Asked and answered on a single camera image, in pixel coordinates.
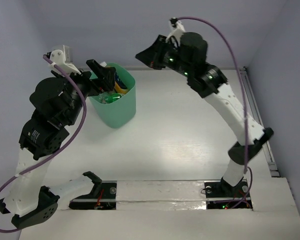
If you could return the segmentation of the orange bottle with blue label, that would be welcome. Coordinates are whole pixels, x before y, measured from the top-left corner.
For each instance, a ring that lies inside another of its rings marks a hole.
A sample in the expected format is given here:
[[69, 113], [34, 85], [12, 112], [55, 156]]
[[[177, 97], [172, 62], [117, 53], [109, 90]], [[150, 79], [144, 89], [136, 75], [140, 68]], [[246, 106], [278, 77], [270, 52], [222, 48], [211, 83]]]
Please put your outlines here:
[[[106, 67], [106, 68], [110, 68], [110, 66], [105, 62], [101, 62], [100, 65], [102, 67]], [[119, 70], [121, 68], [121, 66], [115, 66], [114, 67], [116, 69], [116, 72], [114, 74], [114, 90], [119, 93], [119, 94], [123, 94], [125, 95], [126, 93], [129, 92], [128, 87], [124, 84], [124, 82], [121, 80], [117, 70]]]

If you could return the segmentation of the green plastic soda bottle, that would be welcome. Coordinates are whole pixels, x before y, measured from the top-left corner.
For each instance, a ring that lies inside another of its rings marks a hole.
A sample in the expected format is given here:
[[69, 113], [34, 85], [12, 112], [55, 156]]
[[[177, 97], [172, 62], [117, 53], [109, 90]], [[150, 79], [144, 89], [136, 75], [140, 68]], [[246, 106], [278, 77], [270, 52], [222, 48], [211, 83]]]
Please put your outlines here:
[[120, 98], [122, 98], [124, 95], [121, 93], [112, 93], [110, 95], [107, 96], [106, 102], [108, 104], [111, 104], [117, 100], [119, 100]]

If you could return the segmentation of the clear water bottle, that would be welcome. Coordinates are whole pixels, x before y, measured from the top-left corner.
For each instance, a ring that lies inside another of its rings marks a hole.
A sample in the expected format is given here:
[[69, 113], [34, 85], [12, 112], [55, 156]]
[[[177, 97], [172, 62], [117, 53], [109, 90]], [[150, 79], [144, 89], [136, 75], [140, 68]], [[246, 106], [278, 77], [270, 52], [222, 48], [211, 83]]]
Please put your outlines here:
[[101, 104], [108, 104], [109, 103], [109, 94], [107, 92], [100, 93], [97, 96], [97, 100]]

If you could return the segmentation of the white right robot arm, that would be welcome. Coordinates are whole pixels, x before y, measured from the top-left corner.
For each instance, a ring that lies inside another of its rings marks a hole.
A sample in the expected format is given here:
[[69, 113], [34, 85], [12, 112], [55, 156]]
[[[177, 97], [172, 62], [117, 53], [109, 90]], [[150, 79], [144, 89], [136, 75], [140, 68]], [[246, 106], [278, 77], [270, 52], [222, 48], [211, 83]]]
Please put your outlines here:
[[136, 54], [136, 59], [154, 70], [169, 68], [187, 78], [187, 85], [210, 104], [234, 133], [237, 141], [228, 150], [230, 158], [221, 178], [220, 190], [232, 196], [239, 189], [245, 164], [253, 159], [273, 136], [247, 113], [235, 96], [228, 79], [215, 65], [206, 61], [208, 43], [195, 32], [181, 34], [169, 40], [159, 35], [155, 42]]

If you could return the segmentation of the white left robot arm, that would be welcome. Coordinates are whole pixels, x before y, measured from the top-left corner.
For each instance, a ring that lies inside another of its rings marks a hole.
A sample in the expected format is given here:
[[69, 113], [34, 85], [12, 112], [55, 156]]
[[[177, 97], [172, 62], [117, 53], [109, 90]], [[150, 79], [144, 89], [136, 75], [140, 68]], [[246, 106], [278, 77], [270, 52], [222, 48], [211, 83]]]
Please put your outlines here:
[[65, 203], [80, 197], [102, 195], [102, 180], [87, 171], [77, 179], [56, 187], [43, 185], [53, 158], [75, 139], [68, 126], [83, 127], [88, 97], [105, 90], [104, 81], [114, 78], [114, 67], [87, 61], [88, 71], [70, 70], [52, 62], [52, 77], [41, 80], [30, 95], [34, 112], [22, 128], [15, 175], [8, 180], [9, 194], [0, 199], [0, 212], [11, 214], [14, 231], [47, 221]]

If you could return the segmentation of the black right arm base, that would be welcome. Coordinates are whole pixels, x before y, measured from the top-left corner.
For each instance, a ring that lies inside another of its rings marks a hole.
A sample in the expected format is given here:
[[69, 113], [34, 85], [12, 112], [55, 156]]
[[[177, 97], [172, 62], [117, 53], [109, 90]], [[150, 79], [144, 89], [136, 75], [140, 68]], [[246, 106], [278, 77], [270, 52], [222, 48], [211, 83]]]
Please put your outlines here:
[[231, 186], [223, 179], [206, 181], [200, 191], [206, 197], [208, 210], [252, 209], [250, 185], [243, 178], [236, 186]]

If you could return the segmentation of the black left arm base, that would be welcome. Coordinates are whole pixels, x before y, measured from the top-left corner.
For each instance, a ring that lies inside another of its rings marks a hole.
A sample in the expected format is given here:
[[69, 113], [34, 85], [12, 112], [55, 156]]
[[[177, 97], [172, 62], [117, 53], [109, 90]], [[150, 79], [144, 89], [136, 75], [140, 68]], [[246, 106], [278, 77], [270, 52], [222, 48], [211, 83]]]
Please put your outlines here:
[[115, 210], [117, 181], [102, 181], [93, 172], [83, 175], [92, 180], [93, 187], [87, 194], [81, 194], [69, 203], [71, 210]]

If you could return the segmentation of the green plastic bin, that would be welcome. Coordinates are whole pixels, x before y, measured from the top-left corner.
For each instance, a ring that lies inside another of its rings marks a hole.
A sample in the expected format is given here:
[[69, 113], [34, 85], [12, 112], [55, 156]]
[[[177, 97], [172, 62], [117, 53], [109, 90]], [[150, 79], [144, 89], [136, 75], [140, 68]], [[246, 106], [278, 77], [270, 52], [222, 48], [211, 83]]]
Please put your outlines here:
[[103, 67], [114, 67], [120, 80], [128, 88], [128, 92], [115, 102], [104, 104], [96, 96], [89, 100], [99, 118], [110, 128], [118, 129], [128, 123], [136, 114], [136, 81], [134, 77], [117, 63], [102, 62]]

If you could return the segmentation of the silver foil tape strip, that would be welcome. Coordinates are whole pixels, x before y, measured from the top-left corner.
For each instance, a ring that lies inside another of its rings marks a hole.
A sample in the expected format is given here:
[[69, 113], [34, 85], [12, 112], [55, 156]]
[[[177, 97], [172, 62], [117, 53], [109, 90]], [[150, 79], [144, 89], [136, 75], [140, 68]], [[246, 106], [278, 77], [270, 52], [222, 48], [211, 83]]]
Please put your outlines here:
[[119, 211], [206, 210], [207, 201], [197, 180], [119, 181], [116, 209]]

